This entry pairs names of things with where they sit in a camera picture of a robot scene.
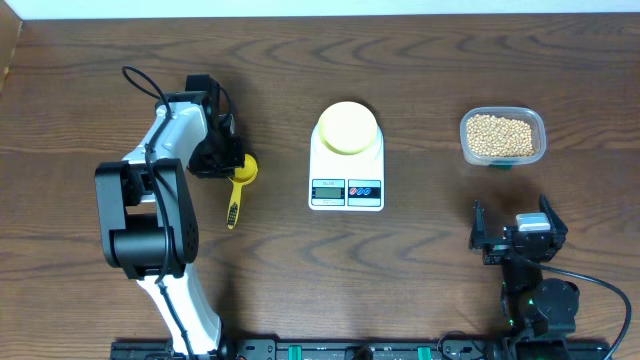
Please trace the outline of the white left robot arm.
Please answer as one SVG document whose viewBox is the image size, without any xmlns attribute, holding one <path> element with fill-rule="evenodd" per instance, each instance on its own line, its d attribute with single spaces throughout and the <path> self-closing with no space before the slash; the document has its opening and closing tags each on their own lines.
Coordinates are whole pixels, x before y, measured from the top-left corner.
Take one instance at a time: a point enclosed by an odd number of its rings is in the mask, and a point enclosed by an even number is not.
<svg viewBox="0 0 640 360">
<path fill-rule="evenodd" d="M 189 75 L 181 92 L 147 90 L 155 120 L 134 150 L 103 162 L 94 180 L 106 262 L 120 268 L 155 303 L 172 336 L 169 356 L 233 359 L 199 280 L 199 229 L 186 180 L 228 178 L 245 164 L 228 96 L 207 74 Z"/>
</svg>

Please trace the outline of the black mounting rail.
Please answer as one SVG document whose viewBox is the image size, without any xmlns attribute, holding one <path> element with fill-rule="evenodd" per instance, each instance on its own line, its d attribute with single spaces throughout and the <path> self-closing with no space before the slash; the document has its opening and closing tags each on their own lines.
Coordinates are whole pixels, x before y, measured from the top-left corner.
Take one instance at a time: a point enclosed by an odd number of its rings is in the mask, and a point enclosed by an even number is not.
<svg viewBox="0 0 640 360">
<path fill-rule="evenodd" d="M 488 359 L 603 359 L 609 345 L 596 341 L 521 342 L 510 353 L 500 342 L 462 338 L 428 342 L 285 342 L 246 339 L 223 344 L 201 359 L 234 360 L 488 360 Z"/>
</svg>

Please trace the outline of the clear container of soybeans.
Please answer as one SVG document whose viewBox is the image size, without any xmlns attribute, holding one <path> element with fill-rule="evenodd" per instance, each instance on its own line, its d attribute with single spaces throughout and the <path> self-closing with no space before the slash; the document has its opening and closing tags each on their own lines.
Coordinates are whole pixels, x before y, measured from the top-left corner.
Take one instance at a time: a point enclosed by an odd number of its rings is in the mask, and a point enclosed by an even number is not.
<svg viewBox="0 0 640 360">
<path fill-rule="evenodd" d="M 464 159 L 472 165 L 528 165 L 547 149 L 543 120 L 529 108 L 474 108 L 463 116 L 459 130 Z"/>
</svg>

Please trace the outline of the white digital kitchen scale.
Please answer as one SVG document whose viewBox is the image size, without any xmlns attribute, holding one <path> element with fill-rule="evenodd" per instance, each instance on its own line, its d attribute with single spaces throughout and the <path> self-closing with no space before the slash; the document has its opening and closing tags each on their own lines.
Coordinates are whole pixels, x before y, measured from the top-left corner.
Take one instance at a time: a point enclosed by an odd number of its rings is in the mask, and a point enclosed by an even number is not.
<svg viewBox="0 0 640 360">
<path fill-rule="evenodd" d="M 385 206 L 384 136 L 354 155 L 337 154 L 311 135 L 308 206 L 316 211 L 377 212 Z"/>
</svg>

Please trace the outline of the yellow measuring scoop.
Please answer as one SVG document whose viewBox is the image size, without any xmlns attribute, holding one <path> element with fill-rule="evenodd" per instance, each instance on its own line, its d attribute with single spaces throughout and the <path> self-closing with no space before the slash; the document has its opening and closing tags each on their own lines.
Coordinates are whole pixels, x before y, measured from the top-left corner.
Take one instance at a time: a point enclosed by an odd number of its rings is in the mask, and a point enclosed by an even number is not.
<svg viewBox="0 0 640 360">
<path fill-rule="evenodd" d="M 251 154 L 246 154 L 244 166 L 236 168 L 234 174 L 229 178 L 232 183 L 232 192 L 227 211 L 227 227 L 234 229 L 237 225 L 242 199 L 242 189 L 251 184 L 257 177 L 258 164 Z"/>
</svg>

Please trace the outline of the pale yellow bowl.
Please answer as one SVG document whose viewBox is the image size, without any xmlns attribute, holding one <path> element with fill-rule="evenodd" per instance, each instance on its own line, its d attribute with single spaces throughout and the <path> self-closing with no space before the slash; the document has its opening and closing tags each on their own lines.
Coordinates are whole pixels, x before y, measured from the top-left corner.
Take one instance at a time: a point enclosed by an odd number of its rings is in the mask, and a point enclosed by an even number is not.
<svg viewBox="0 0 640 360">
<path fill-rule="evenodd" d="M 351 101 L 329 106 L 317 125 L 321 142 L 340 155 L 356 155 L 367 150 L 378 132 L 374 114 L 366 106 Z"/>
</svg>

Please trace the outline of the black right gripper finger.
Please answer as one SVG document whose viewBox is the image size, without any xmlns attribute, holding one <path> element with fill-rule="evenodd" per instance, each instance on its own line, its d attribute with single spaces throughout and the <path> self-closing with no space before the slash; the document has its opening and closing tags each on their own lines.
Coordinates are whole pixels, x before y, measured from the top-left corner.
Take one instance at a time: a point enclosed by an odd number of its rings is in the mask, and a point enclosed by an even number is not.
<svg viewBox="0 0 640 360">
<path fill-rule="evenodd" d="M 479 201 L 474 205 L 474 222 L 469 236 L 469 248 L 480 250 L 487 241 L 487 232 L 484 221 L 484 208 Z"/>
<path fill-rule="evenodd" d="M 568 234 L 568 227 L 553 210 L 549 200 L 544 194 L 539 196 L 539 209 L 549 220 L 552 233 L 552 243 L 554 245 L 563 245 Z"/>
</svg>

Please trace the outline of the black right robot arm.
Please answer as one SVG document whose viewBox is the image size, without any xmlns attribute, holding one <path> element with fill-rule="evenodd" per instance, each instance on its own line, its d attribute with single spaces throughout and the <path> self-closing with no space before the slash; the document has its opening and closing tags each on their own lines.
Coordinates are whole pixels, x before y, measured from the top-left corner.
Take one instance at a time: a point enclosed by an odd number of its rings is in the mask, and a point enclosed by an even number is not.
<svg viewBox="0 0 640 360">
<path fill-rule="evenodd" d="M 568 228 L 547 198 L 539 210 L 519 214 L 502 234 L 487 233 L 484 209 L 474 207 L 469 247 L 482 252 L 483 263 L 502 269 L 501 306 L 510 333 L 489 344 L 488 359 L 569 359 L 567 336 L 576 330 L 579 290 L 569 281 L 545 278 L 541 265 L 562 248 Z"/>
</svg>

